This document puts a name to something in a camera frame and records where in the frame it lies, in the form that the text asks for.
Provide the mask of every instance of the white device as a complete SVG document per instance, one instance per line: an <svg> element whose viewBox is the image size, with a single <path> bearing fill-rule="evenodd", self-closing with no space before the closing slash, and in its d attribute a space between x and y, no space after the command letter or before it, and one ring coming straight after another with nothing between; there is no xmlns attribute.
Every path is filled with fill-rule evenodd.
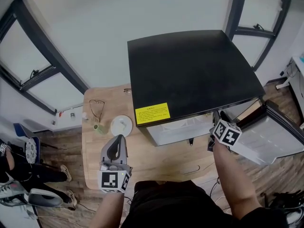
<svg viewBox="0 0 304 228"><path fill-rule="evenodd" d="M98 187L105 193L125 192L132 167L127 165L127 147L122 134L112 138L101 150Z"/></svg>

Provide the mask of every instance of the shoe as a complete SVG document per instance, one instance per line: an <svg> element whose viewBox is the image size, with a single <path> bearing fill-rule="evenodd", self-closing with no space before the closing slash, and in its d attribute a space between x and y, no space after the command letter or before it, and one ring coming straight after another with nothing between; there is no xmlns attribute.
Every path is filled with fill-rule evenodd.
<svg viewBox="0 0 304 228"><path fill-rule="evenodd" d="M70 182L72 180L72 176L71 176L70 172L68 171L68 168L65 165L61 165L60 168L61 168L61 171L64 172L67 176L66 181Z"/></svg>
<svg viewBox="0 0 304 228"><path fill-rule="evenodd" d="M69 202L69 203L73 204L73 206L75 207L77 204L77 199L75 198L74 193L71 190L68 190L67 195L71 199L71 202Z"/></svg>

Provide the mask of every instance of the white plate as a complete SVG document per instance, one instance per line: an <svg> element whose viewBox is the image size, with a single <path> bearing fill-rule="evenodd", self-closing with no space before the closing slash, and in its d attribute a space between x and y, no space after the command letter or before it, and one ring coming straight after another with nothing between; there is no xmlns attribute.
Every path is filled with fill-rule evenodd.
<svg viewBox="0 0 304 228"><path fill-rule="evenodd" d="M28 163L34 164L37 157L37 147L33 139L28 139L25 146L25 155Z"/></svg>
<svg viewBox="0 0 304 228"><path fill-rule="evenodd" d="M132 120L125 115L117 116L111 122L111 133L114 136L122 134L124 137L126 137L131 133L132 128Z"/></svg>

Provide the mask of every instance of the blue chair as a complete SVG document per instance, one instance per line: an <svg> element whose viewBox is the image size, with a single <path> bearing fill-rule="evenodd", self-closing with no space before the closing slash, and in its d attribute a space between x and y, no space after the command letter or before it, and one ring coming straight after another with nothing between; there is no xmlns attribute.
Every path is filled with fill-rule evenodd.
<svg viewBox="0 0 304 228"><path fill-rule="evenodd" d="M27 129L25 126L23 126L19 123L14 123L13 125L14 125L14 128L15 128L16 135L18 137L27 137L29 139L32 138L35 141L36 148L37 148L37 157L36 157L36 160L35 160L35 164L40 164L40 147L41 146L58 149L55 146L52 146L52 145L49 145L49 144L46 144L46 143L41 143L40 139L37 136L35 136L34 133L31 132L29 129Z"/></svg>

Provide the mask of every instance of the black box lid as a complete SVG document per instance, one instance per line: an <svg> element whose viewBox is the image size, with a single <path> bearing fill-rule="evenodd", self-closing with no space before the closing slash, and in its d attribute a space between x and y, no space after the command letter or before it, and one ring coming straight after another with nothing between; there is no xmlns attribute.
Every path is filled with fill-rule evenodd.
<svg viewBox="0 0 304 228"><path fill-rule="evenodd" d="M205 114L265 92L251 66L221 30L184 31L128 41L137 126ZM141 123L136 109L167 103L170 117Z"/></svg>

